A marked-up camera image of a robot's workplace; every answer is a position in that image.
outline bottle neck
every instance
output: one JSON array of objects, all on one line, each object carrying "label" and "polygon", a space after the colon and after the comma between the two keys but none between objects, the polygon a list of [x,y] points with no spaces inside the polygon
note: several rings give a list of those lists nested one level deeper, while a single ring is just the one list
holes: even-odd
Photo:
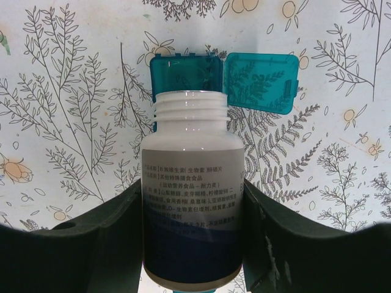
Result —
[{"label": "bottle neck", "polygon": [[179,91],[156,96],[158,132],[227,131],[227,95],[220,92]]}]

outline bottle label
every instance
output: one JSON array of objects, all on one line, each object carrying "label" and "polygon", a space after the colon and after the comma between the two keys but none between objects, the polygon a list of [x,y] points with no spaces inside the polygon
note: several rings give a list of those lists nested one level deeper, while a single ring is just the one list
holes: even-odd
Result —
[{"label": "bottle label", "polygon": [[144,265],[177,283],[227,277],[242,263],[244,149],[142,151]]}]

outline pill bottle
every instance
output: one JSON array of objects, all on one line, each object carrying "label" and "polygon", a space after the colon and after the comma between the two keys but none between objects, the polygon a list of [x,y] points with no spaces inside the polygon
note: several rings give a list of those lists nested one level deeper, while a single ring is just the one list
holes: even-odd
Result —
[{"label": "pill bottle", "polygon": [[244,145],[227,113],[220,92],[160,93],[141,143],[144,267],[174,291],[219,288],[242,265]]}]

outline dark blue label section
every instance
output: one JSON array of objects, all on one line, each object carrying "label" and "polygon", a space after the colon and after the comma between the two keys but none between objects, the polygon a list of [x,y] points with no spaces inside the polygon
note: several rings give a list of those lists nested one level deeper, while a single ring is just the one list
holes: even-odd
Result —
[{"label": "dark blue label section", "polygon": [[164,217],[144,202],[146,268],[178,283],[206,283],[233,273],[242,263],[241,232],[189,226]]}]

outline teal lid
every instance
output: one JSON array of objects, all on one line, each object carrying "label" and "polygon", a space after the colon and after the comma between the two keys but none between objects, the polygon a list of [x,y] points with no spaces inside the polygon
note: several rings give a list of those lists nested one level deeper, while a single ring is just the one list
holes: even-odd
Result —
[{"label": "teal lid", "polygon": [[150,62],[152,98],[176,90],[228,94],[228,105],[288,114],[298,91],[299,59],[288,54],[157,54]]}]

